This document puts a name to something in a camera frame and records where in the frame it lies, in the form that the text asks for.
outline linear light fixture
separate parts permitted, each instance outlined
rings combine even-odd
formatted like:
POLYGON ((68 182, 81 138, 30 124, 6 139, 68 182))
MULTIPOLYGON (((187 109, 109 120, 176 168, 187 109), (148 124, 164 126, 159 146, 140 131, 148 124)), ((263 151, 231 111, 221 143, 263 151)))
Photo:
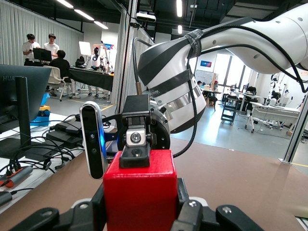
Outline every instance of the linear light fixture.
POLYGON ((178 33, 182 34, 182 26, 181 25, 178 25, 178 33))
POLYGON ((81 10, 76 10, 76 9, 74 9, 74 11, 76 11, 78 14, 84 16, 85 18, 87 18, 87 19, 89 19, 89 20, 91 20, 91 21, 94 21, 94 18, 88 16, 86 13, 83 13, 81 10))
POLYGON ((94 21, 94 23, 96 25, 99 25, 101 28, 108 30, 108 27, 106 27, 103 23, 100 23, 100 22, 97 22, 97 21, 94 21))
POLYGON ((64 6, 68 7, 68 8, 74 8, 71 4, 69 4, 65 0, 57 0, 57 1, 60 2, 61 4, 63 4, 64 6))
POLYGON ((177 0, 177 15, 182 17, 182 0, 177 0))

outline red block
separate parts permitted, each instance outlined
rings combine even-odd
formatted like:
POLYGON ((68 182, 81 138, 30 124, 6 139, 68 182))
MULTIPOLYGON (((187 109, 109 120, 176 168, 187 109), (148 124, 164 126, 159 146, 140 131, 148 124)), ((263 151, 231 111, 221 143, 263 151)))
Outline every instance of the red block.
POLYGON ((150 166, 120 168, 121 152, 103 177, 108 231, 168 231, 177 216, 177 174, 170 150, 152 150, 150 166))

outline black ceiling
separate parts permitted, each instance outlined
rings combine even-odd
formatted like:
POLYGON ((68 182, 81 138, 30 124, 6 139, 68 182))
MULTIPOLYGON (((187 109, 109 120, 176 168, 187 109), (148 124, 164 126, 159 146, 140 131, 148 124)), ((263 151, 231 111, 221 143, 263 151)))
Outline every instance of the black ceiling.
MULTIPOLYGON (((74 10, 56 0, 11 0, 46 17, 90 22, 74 10)), ((127 7, 128 0, 67 0, 75 9, 97 21, 119 23, 119 4, 127 7)), ((146 25, 147 32, 175 34, 178 25, 184 31, 204 29, 235 18, 252 17, 258 21, 270 20, 289 9, 308 3, 308 0, 182 0, 183 16, 176 15, 176 0, 139 0, 139 11, 156 16, 156 23, 146 25)))

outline velcro strap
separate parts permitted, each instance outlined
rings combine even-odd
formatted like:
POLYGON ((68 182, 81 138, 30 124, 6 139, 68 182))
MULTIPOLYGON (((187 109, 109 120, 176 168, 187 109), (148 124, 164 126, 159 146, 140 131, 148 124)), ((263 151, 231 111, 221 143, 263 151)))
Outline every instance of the velcro strap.
POLYGON ((203 34, 204 33, 202 30, 196 29, 185 35, 190 45, 192 46, 193 52, 192 52, 191 58, 199 57, 201 55, 202 48, 201 48, 200 38, 202 37, 203 34))
POLYGON ((193 75, 190 69, 187 69, 186 71, 183 71, 179 73, 178 75, 168 79, 167 81, 149 89, 151 95, 155 98, 158 96, 161 96, 168 91, 173 90, 174 88, 177 88, 178 86, 182 85, 183 83, 186 83, 192 79, 193 75))

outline floor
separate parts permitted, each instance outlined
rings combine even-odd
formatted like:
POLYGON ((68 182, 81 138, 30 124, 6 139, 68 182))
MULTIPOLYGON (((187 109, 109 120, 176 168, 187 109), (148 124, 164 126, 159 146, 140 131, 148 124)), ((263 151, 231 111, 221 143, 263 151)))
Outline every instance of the floor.
MULTIPOLYGON (((110 105, 106 102, 107 100, 88 96, 86 91, 79 95, 81 99, 75 100, 63 97, 62 102, 58 100, 59 96, 50 97, 46 105, 51 107, 52 113, 69 116, 78 114, 80 106, 85 101, 90 100, 95 101, 100 106, 102 115, 114 115, 116 105, 110 105)), ((287 128, 283 130, 275 128, 270 130, 268 127, 259 123, 257 125, 255 124, 255 132, 251 133, 251 125, 248 125, 247 129, 244 129, 247 118, 237 115, 233 126, 231 126, 229 122, 221 123, 221 114, 222 106, 218 104, 216 105, 216 111, 214 111, 213 107, 206 107, 202 118, 198 122, 194 142, 272 158, 284 157, 290 140, 290 136, 286 134, 287 128)), ((172 134, 171 137, 189 141, 192 131, 193 128, 190 128, 181 133, 172 134)), ((293 165, 306 175, 308 175, 307 150, 307 144, 304 141, 300 142, 293 159, 293 165)))

